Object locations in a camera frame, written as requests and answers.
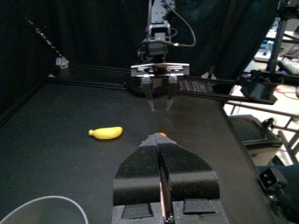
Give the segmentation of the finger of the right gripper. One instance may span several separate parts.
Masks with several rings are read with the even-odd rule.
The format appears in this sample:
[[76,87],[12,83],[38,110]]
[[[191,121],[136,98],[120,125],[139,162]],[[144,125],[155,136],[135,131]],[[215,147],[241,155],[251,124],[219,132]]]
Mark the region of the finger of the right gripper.
[[151,110],[155,110],[155,104],[153,104],[153,95],[152,95],[152,82],[151,82],[151,76],[144,75],[141,78],[141,88],[144,91],[144,96],[148,102],[148,106]]
[[175,74],[171,74],[168,78],[168,94],[167,94],[165,111],[169,111],[171,106],[173,104],[176,85],[177,85],[177,76]]

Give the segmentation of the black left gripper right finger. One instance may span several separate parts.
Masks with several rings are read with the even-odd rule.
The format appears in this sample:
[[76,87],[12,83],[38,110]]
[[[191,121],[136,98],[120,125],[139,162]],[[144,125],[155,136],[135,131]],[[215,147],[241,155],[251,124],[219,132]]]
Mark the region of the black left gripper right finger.
[[156,158],[163,217],[215,214],[220,187],[205,161],[161,134],[156,135]]

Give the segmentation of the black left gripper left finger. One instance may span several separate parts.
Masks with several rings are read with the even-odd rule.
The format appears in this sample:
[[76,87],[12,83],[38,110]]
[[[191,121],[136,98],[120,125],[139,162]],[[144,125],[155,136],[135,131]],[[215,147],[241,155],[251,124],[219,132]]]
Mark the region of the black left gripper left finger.
[[151,135],[121,162],[113,180],[113,205],[160,201],[160,177],[156,140]]

